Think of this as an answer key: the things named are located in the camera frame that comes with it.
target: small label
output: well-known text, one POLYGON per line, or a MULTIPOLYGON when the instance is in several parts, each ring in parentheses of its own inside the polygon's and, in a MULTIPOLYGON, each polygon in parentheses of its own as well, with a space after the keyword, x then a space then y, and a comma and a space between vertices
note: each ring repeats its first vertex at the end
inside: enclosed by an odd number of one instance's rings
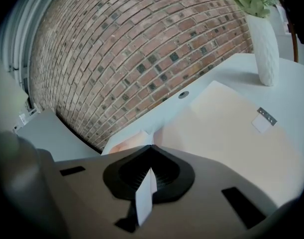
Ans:
POLYGON ((258 116, 251 123, 260 133, 266 132, 268 128, 271 127, 269 121, 266 120, 261 114, 258 114, 258 116))

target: white paper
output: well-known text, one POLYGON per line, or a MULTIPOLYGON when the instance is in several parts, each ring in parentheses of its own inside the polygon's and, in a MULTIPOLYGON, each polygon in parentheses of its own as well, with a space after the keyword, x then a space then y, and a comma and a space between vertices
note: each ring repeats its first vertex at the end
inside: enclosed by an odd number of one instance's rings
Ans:
POLYGON ((258 116, 252 121, 252 124, 260 133, 266 132, 271 126, 270 122, 261 114, 258 114, 258 116))
POLYGON ((156 177, 153 170, 150 169, 140 187, 135 192, 137 220, 140 226, 145 222, 152 211, 152 195, 156 191, 156 177))

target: round hole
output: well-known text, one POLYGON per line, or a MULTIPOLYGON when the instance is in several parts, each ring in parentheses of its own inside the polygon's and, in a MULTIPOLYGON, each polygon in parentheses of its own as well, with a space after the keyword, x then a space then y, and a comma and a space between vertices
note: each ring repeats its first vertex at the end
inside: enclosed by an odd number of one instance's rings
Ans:
POLYGON ((189 94, 188 91, 181 92, 181 93, 179 94, 178 98, 179 98, 179 99, 185 98, 185 97, 188 96, 188 94, 189 94))

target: white table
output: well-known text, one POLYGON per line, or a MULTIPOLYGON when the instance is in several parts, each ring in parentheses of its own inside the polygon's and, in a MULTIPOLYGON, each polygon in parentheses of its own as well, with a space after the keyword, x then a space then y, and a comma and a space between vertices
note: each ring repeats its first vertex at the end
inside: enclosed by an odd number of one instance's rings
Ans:
POLYGON ((264 108, 284 128, 295 149, 304 155, 304 66, 280 59, 280 79, 276 86, 260 83, 254 54, 235 54, 189 84, 180 92, 113 135, 102 154, 140 130, 153 132, 168 123, 216 80, 236 90, 256 106, 264 108), (184 99, 178 99, 189 91, 184 99))

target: black plastic slot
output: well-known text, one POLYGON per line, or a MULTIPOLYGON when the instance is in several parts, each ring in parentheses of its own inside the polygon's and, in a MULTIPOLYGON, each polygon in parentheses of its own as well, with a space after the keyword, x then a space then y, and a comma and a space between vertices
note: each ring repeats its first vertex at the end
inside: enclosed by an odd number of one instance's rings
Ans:
POLYGON ((62 176, 67 176, 70 174, 82 172, 84 170, 85 170, 85 168, 83 166, 76 166, 76 167, 60 170, 60 173, 62 176))
POLYGON ((247 229, 254 227, 266 218, 236 187, 224 189, 221 192, 247 229))

